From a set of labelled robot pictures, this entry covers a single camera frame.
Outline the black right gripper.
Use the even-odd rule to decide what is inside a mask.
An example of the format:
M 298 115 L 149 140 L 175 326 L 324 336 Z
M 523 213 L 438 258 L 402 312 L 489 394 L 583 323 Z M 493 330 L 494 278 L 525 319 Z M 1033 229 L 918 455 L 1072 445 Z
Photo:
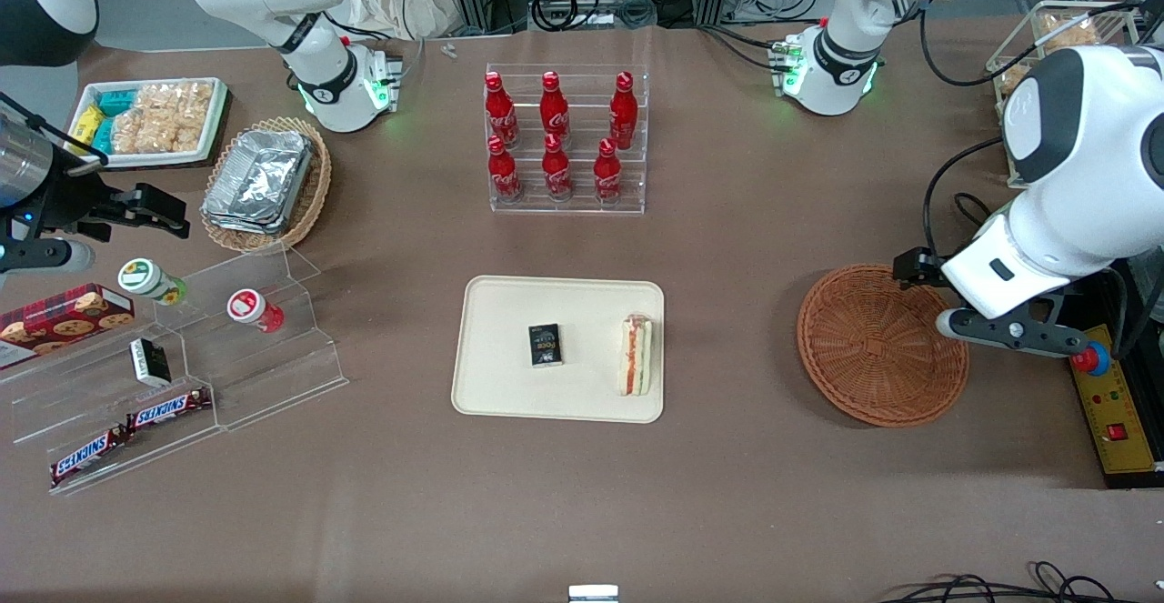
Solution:
M 51 233 L 79 234 L 86 237 L 111 237 L 112 227 L 100 220 L 90 220 L 93 210 L 111 203 L 114 189 L 106 185 L 100 176 L 50 177 L 36 189 L 40 201 L 40 221 L 36 222 L 37 237 Z M 169 220 L 165 217 L 146 213 L 170 213 L 173 197 L 158 187 L 137 185 L 114 194 L 114 201 L 123 206 L 121 215 L 114 215 L 114 224 L 128 227 L 149 227 L 164 230 L 175 237 L 190 237 L 190 222 Z

